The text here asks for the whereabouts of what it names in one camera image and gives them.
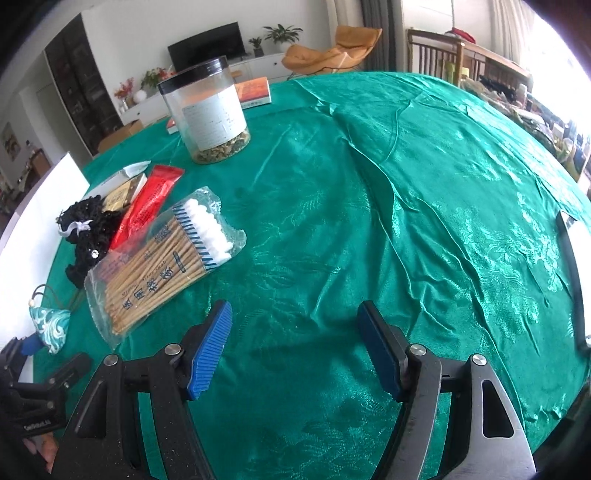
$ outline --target dark wood cabinet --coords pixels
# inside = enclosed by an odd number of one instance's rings
[[[123,124],[105,88],[82,16],[78,15],[45,49],[57,89],[92,155],[103,138]]]

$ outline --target satin tablecloth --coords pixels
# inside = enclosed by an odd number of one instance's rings
[[[371,299],[435,354],[484,354],[535,449],[580,390],[559,209],[591,226],[589,201],[558,162],[478,98],[432,77],[347,73],[272,86],[245,111],[252,141],[211,166],[191,162],[161,122],[106,152],[92,185],[152,160],[186,169],[165,207],[207,185],[245,249],[155,312],[117,349],[152,355],[227,299],[234,325],[211,386],[190,404],[220,479],[368,479],[399,405],[379,385],[354,322]],[[68,298],[63,242],[49,285]],[[78,351],[109,349],[87,305],[40,380]],[[70,395],[74,407],[85,381]],[[141,414],[152,474],[164,478],[150,402]],[[437,470],[442,395],[424,476]]]

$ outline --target potted plant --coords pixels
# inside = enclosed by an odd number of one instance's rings
[[[272,40],[273,43],[278,43],[281,51],[286,52],[292,44],[300,39],[300,32],[303,32],[301,28],[294,28],[293,25],[285,28],[281,24],[277,24],[275,27],[263,27],[268,30],[268,34],[265,40]]]
[[[255,38],[251,38],[248,43],[250,45],[253,46],[253,48],[255,49],[255,57],[262,57],[265,53],[262,50],[261,47],[261,43],[262,43],[262,38],[261,37],[255,37]]]

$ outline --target orange chair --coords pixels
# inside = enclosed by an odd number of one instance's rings
[[[381,28],[348,27],[336,29],[336,47],[326,51],[292,45],[281,60],[283,66],[295,74],[318,75],[349,72],[357,67],[374,49],[382,34]]]

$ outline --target wooden chair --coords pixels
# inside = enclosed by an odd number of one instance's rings
[[[456,86],[460,85],[462,67],[465,67],[473,80],[479,80],[484,75],[513,89],[517,89],[520,83],[527,85],[528,91],[533,87],[533,77],[527,70],[461,38],[409,28],[407,40],[409,72],[445,79],[446,62],[451,62],[454,64],[453,84]]]

